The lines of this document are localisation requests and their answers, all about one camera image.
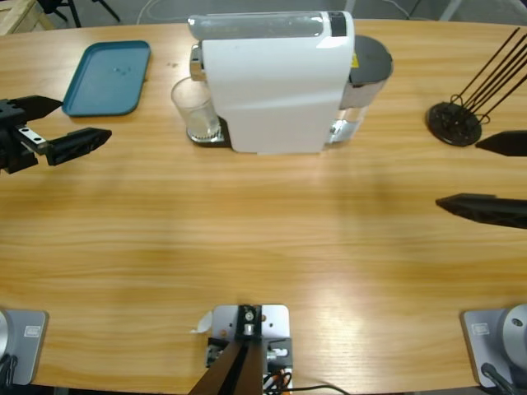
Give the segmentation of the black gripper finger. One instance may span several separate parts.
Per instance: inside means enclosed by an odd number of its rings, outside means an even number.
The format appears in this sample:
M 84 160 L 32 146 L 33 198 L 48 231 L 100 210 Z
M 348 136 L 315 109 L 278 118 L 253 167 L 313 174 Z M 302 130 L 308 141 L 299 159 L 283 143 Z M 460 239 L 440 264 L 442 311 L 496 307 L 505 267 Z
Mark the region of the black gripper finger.
M 479 149 L 503 156 L 526 157 L 527 132 L 525 130 L 503 131 L 475 144 Z
M 447 212 L 488 225 L 526 229 L 526 200 L 495 195 L 459 193 L 436 199 Z

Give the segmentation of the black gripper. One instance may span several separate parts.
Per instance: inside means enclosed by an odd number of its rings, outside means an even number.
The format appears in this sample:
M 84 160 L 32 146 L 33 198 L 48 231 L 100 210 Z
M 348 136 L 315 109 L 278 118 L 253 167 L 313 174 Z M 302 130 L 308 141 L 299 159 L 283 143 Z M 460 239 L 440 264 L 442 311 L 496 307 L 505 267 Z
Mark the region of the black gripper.
M 61 101 L 40 95 L 1 100 L 1 170 L 14 174 L 28 169 L 44 154 L 48 165 L 61 165 L 91 153 L 112 136 L 108 129 L 83 128 L 47 142 L 27 125 L 8 122 L 41 119 L 61 106 Z

